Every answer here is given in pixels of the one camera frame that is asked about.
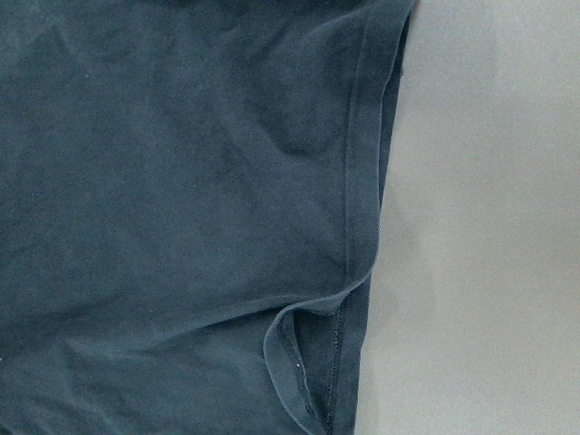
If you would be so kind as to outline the black graphic t-shirt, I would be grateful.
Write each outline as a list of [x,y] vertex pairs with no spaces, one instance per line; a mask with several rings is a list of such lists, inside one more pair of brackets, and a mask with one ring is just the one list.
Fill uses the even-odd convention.
[[1,4],[1,431],[351,434],[411,1]]

